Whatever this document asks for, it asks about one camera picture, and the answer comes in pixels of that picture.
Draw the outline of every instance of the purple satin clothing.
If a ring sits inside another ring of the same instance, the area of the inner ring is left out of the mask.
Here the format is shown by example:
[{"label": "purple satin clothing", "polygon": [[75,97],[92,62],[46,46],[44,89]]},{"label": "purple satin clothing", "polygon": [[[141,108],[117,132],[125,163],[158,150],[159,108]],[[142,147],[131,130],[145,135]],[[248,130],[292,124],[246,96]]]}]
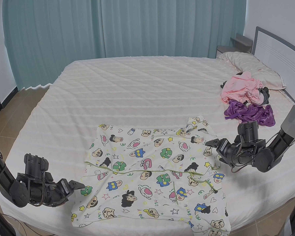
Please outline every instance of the purple satin clothing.
[{"label": "purple satin clothing", "polygon": [[242,123],[248,121],[257,121],[259,125],[272,127],[275,125],[273,116],[273,110],[271,105],[267,105],[265,108],[258,104],[250,104],[248,107],[236,100],[229,101],[229,107],[224,112],[226,120],[239,119]]}]

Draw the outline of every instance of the bed sheet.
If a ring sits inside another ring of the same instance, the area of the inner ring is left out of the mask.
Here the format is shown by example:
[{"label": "bed sheet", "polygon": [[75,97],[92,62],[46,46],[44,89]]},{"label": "bed sheet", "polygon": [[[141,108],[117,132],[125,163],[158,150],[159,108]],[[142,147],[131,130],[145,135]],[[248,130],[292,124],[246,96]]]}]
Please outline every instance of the bed sheet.
[{"label": "bed sheet", "polygon": [[[129,128],[178,128],[189,116],[203,115],[219,138],[233,141],[237,120],[225,120],[228,107],[220,99],[220,84],[237,73],[221,59],[190,57],[122,57],[75,61],[68,65],[34,108],[20,131],[6,164],[14,176],[24,172],[24,154],[49,161],[49,172],[79,180],[83,159],[99,124]],[[280,129],[292,103],[281,91],[270,91],[274,127],[259,127],[269,139]],[[223,189],[232,230],[267,214],[295,197],[295,145],[267,173],[245,167],[233,174],[227,165]],[[71,225],[69,202],[56,207],[18,208],[0,193],[5,214],[58,236],[192,235],[184,222],[113,218],[83,228]]]}]

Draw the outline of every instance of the tile floor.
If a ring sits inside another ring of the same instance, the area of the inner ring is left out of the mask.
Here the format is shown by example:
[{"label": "tile floor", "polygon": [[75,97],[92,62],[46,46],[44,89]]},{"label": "tile floor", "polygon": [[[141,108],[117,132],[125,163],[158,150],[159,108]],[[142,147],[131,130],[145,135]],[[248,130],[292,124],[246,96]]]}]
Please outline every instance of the tile floor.
[{"label": "tile floor", "polygon": [[[16,137],[24,126],[27,118],[30,116],[33,108],[35,108],[47,90],[48,88],[23,89],[13,97],[3,110],[0,111],[0,150],[3,154],[4,160],[7,158]],[[287,215],[290,214],[294,205],[295,198],[289,200],[283,206],[277,208],[262,218],[257,219],[251,224],[232,231],[230,235],[263,236],[267,234],[269,236],[274,236],[279,232]],[[25,235],[22,226],[20,226],[17,221],[12,218],[7,218],[7,220],[16,226],[16,228],[19,228],[20,232]],[[24,224],[23,226],[26,230],[27,236],[37,235],[28,229]],[[37,228],[34,228],[34,230],[41,235],[49,235],[49,233],[38,230]]]}]

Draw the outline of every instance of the headboard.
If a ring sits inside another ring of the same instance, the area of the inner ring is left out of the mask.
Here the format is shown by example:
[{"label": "headboard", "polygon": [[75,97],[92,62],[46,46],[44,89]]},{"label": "headboard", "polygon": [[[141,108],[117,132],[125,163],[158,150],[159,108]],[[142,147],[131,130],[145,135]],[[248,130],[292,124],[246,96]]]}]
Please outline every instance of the headboard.
[{"label": "headboard", "polygon": [[252,54],[280,74],[285,92],[295,102],[295,46],[257,26]]}]

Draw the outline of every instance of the curtain fold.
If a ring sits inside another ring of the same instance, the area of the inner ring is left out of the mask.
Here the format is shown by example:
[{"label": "curtain fold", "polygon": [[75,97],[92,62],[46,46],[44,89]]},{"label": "curtain fold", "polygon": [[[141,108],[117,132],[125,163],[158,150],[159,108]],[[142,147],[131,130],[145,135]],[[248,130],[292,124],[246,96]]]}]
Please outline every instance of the curtain fold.
[{"label": "curtain fold", "polygon": [[75,60],[214,58],[244,31],[246,0],[4,0],[3,26],[19,89],[53,83]]}]

